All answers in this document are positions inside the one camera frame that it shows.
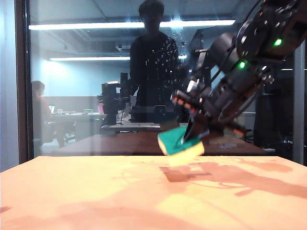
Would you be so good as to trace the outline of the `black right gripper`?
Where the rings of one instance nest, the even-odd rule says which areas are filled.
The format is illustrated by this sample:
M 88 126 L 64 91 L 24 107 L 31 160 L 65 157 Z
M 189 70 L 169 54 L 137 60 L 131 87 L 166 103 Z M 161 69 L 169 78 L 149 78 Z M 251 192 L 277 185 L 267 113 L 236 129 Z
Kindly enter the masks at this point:
M 192 80 L 186 92 L 175 91 L 173 102 L 187 108 L 190 113 L 183 142 L 193 138 L 220 137 L 226 128 L 244 136 L 247 129 L 234 120 L 253 102 L 260 85 L 273 81 L 268 66 L 253 65 L 234 68 L 214 89 L 202 90 L 203 84 Z

